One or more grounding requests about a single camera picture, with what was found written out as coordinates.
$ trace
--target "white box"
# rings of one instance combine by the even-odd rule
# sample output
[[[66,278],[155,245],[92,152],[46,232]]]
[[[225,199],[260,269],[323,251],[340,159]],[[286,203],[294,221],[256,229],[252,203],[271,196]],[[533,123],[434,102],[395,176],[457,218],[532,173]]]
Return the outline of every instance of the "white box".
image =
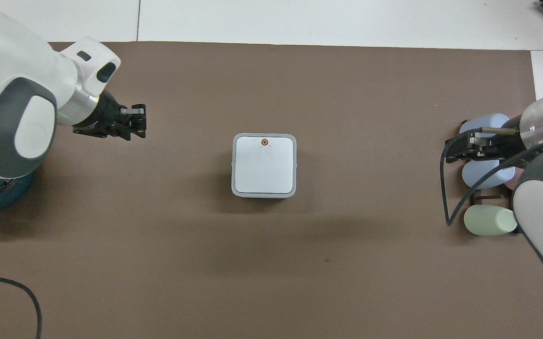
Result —
[[[233,140],[232,191],[243,198],[288,198],[297,190],[297,140],[239,133]]]

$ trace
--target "black cable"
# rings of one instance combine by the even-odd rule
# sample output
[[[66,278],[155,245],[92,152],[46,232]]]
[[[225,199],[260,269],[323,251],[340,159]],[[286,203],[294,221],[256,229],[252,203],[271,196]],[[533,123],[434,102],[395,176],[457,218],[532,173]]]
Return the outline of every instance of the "black cable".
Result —
[[[41,307],[39,307],[39,302],[37,301],[37,297],[35,296],[35,294],[31,291],[30,288],[22,285],[21,283],[17,281],[13,281],[6,278],[0,278],[0,283],[7,283],[14,287],[20,288],[22,291],[26,292],[26,294],[28,294],[28,296],[31,298],[32,303],[35,305],[35,311],[37,312],[37,335],[35,336],[35,338],[40,339],[41,338]]]
[[[528,157],[528,156],[532,155],[533,153],[537,152],[538,150],[540,150],[542,148],[543,148],[543,142],[541,144],[538,144],[538,145],[535,145],[535,146],[529,148],[528,150],[524,150],[524,151],[520,152],[519,154],[509,158],[506,161],[503,161],[502,163],[500,163],[499,166],[497,166],[497,167],[493,168],[491,171],[487,172],[478,181],[476,181],[476,183],[474,183],[474,185],[472,185],[472,187],[470,187],[470,189],[466,192],[466,194],[460,199],[458,205],[456,206],[456,208],[454,210],[454,213],[452,214],[452,216],[450,218],[447,217],[449,214],[447,212],[447,203],[446,203],[446,196],[445,196],[445,190],[444,190],[445,183],[444,183],[443,173],[441,173],[441,180],[442,180],[441,186],[443,187],[443,198],[444,198],[443,207],[445,208],[445,217],[446,217],[447,225],[451,226],[452,223],[454,223],[456,215],[458,215],[458,212],[461,210],[463,204],[465,204],[467,199],[470,198],[470,196],[474,194],[474,191],[476,191],[476,188],[478,186],[480,186],[480,184],[484,183],[485,180],[487,180],[490,176],[495,174],[497,171],[503,170],[506,167],[512,167],[512,165],[514,165],[516,163],[516,161],[519,161],[520,159],[524,159],[525,157]],[[442,155],[441,156],[441,171],[443,171],[443,160],[444,160],[444,156]]]
[[[451,139],[450,141],[448,141],[445,144],[445,148],[443,148],[443,153],[441,153],[441,163],[439,164],[439,175],[441,176],[441,194],[443,196],[443,210],[445,211],[445,222],[448,225],[450,225],[449,224],[449,212],[448,212],[448,208],[447,208],[447,196],[446,196],[446,193],[445,193],[445,174],[443,172],[445,157],[447,155],[447,152],[449,152],[449,149],[452,148],[452,146],[456,142],[458,142],[459,139],[469,136],[470,133],[476,133],[476,132],[480,132],[480,131],[481,131],[481,129],[469,129],[468,131],[460,133],[459,135],[457,135],[456,137],[454,137],[453,139]]]

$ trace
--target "brown table surface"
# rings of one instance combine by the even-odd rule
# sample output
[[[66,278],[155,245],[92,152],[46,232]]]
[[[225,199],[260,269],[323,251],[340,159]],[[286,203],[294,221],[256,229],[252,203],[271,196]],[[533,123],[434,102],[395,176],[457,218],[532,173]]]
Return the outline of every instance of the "brown table surface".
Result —
[[[58,127],[0,213],[0,276],[36,293],[44,338],[543,338],[540,261],[521,235],[446,227],[438,175],[459,122],[534,100],[529,52],[108,46],[147,138]],[[241,132],[297,138],[292,198],[232,195]],[[0,338],[35,319],[0,284]]]

